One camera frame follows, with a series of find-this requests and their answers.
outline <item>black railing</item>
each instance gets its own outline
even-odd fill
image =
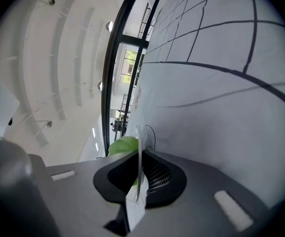
[[[125,110],[127,101],[128,101],[128,95],[124,94],[123,98],[122,98],[122,106],[121,106],[121,109],[120,109],[120,112],[119,112],[118,119],[115,119],[115,124],[117,122],[117,125],[115,125],[115,139],[114,139],[114,141],[117,140],[117,133],[118,133],[118,131],[121,132],[123,129],[126,130],[126,124],[128,122],[129,116],[127,117],[127,120],[124,121],[123,115],[124,115],[124,110]],[[129,113],[131,112],[131,108],[132,108],[132,101],[130,99]]]
[[[156,12],[156,9],[157,9],[159,1],[160,0],[155,0],[155,2],[153,4],[153,7],[152,7],[151,12],[149,14],[149,18],[148,18],[146,27],[144,28],[144,31],[143,31],[143,36],[142,36],[142,39],[141,39],[142,41],[146,40],[146,37],[147,37],[147,34],[148,34],[148,30],[150,28],[151,21],[153,19],[154,13]],[[135,81],[135,77],[136,77],[136,73],[137,73],[137,69],[138,69],[138,65],[139,65],[139,61],[140,61],[140,57],[141,57],[141,54],[142,54],[142,49],[143,49],[143,47],[140,46],[139,49],[138,49],[136,61],[135,61],[134,66],[133,66],[133,70],[132,70],[132,74],[131,74],[131,81],[130,81],[129,91],[128,91],[128,99],[131,98],[132,89],[133,89],[133,85],[134,85],[134,81]],[[123,116],[124,120],[127,119],[128,109],[129,109],[129,102],[127,101],[126,108],[125,108],[125,111],[124,111],[124,116]]]
[[[128,99],[131,99],[133,86],[136,85],[136,74],[137,69],[141,67],[140,59],[142,50],[148,47],[148,41],[146,41],[147,34],[149,34],[150,25],[155,14],[156,8],[160,0],[155,0],[153,7],[150,11],[147,23],[145,24],[142,38],[135,38],[127,35],[123,35],[123,30],[126,24],[126,21],[129,17],[131,9],[136,0],[124,0],[122,6],[118,12],[116,17],[113,30],[111,32],[105,62],[104,62],[104,72],[103,72],[103,89],[102,89],[102,132],[103,132],[103,140],[105,147],[105,155],[108,155],[108,148],[110,142],[110,134],[109,134],[109,110],[111,103],[111,92],[112,92],[112,81],[113,81],[113,72],[115,66],[115,60],[117,55],[118,46],[120,43],[131,44],[138,47],[138,52],[136,56],[136,60],[134,63],[134,67],[131,74],[131,80],[128,91]],[[129,110],[130,101],[126,102],[123,120],[127,120],[128,118],[128,110]],[[125,133],[125,129],[122,128],[121,136]]]
[[[145,11],[144,11],[144,13],[143,13],[142,21],[141,21],[140,28],[139,28],[139,29],[140,29],[140,30],[139,30],[139,33],[138,33],[138,38],[139,38],[139,39],[141,39],[142,36],[143,36],[143,32],[144,32],[144,29],[145,29],[146,24],[147,24],[147,20],[148,20],[149,15],[150,15],[150,11],[151,11],[151,9],[150,9],[149,3],[148,3],[147,6],[146,6]],[[152,23],[153,23],[153,20],[151,21],[151,25],[150,25],[151,27],[150,27],[150,29],[149,29],[149,32],[148,32],[148,34],[147,34],[146,39],[148,39],[148,37],[150,36],[151,31],[152,31],[152,29],[153,29],[153,27],[154,27],[154,24],[152,24]]]

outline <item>ceiling light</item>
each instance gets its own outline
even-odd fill
[[[49,127],[49,128],[52,127],[52,121],[49,120],[49,121],[47,122],[47,127]]]
[[[98,83],[97,87],[98,87],[98,89],[99,89],[100,91],[102,91],[102,90],[103,90],[103,82],[100,81],[100,82]]]
[[[106,29],[109,31],[109,32],[111,32],[112,31],[112,29],[113,29],[113,22],[111,21],[111,22],[108,22],[107,24],[106,24]]]
[[[49,0],[48,4],[49,4],[50,6],[54,6],[55,0]]]

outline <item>white ceiling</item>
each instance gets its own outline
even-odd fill
[[[0,82],[20,102],[4,137],[46,165],[79,161],[101,113],[110,33],[123,0],[17,0],[0,23]],[[47,120],[53,122],[46,127]]]

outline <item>black cable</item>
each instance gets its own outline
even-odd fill
[[[149,126],[148,124],[145,125],[145,126],[150,127],[152,129],[152,131],[153,131],[153,134],[154,134],[154,147],[153,147],[153,150],[155,150],[156,149],[156,133],[154,132],[153,128],[151,126]]]

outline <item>tree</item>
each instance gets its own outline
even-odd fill
[[[129,64],[131,65],[134,65],[134,62],[137,58],[137,52],[135,51],[131,51],[131,50],[127,50],[126,53],[128,54],[127,55],[127,59],[129,60],[126,60]]]
[[[127,74],[127,75],[124,75],[123,78],[122,78],[122,82],[124,83],[130,83],[131,81],[131,75],[130,74]]]

